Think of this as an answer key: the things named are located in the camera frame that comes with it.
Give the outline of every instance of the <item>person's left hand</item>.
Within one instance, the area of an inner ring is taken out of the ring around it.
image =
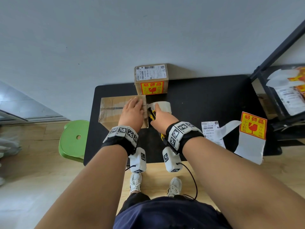
[[[119,120],[119,126],[130,126],[136,131],[136,133],[138,133],[141,129],[144,120],[144,110],[141,110],[143,100],[140,99],[139,102],[137,101],[138,98],[135,97],[133,99],[130,99],[127,104],[125,104]]]

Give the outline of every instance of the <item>navy blue shirt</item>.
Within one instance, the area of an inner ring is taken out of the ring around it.
[[[231,228],[222,213],[198,201],[159,197],[116,216],[113,228]]]

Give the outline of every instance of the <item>black table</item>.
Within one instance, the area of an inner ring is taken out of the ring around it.
[[[98,122],[102,97],[137,95],[133,83],[97,86],[94,91],[84,165],[102,146],[108,130]],[[242,111],[267,118],[247,75],[205,77],[170,80],[168,93],[146,96],[148,104],[155,101],[170,102],[172,113],[181,121],[189,121],[201,129],[203,121],[218,121],[220,127],[231,120],[240,120]],[[224,137],[228,150],[235,151],[239,129],[235,128]],[[163,162],[165,145],[153,128],[139,131],[138,147],[146,152],[147,163]],[[273,131],[267,127],[264,155],[279,155]]]

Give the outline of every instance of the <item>green plastic stool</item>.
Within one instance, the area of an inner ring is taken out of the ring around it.
[[[71,121],[64,126],[58,150],[63,158],[77,162],[84,161],[89,121]]]

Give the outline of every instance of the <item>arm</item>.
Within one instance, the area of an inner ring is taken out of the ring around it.
[[[165,134],[178,119],[156,106],[152,126]],[[259,165],[195,137],[182,151],[233,228],[303,228],[305,200]]]
[[[138,132],[143,124],[142,100],[130,100],[119,125]],[[120,145],[101,148],[59,196],[36,229],[112,228],[122,192],[127,152]]]

